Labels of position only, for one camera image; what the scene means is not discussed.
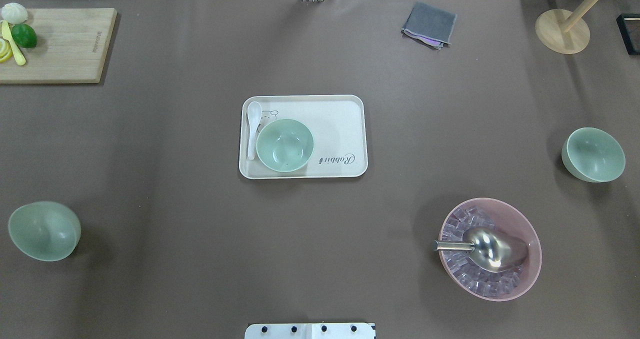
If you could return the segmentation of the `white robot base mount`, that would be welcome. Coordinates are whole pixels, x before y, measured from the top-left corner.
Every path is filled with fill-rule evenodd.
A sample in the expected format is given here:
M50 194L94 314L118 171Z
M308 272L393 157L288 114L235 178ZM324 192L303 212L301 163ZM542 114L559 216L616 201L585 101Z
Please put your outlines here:
M245 339L375 339L374 323L254 323L247 326Z

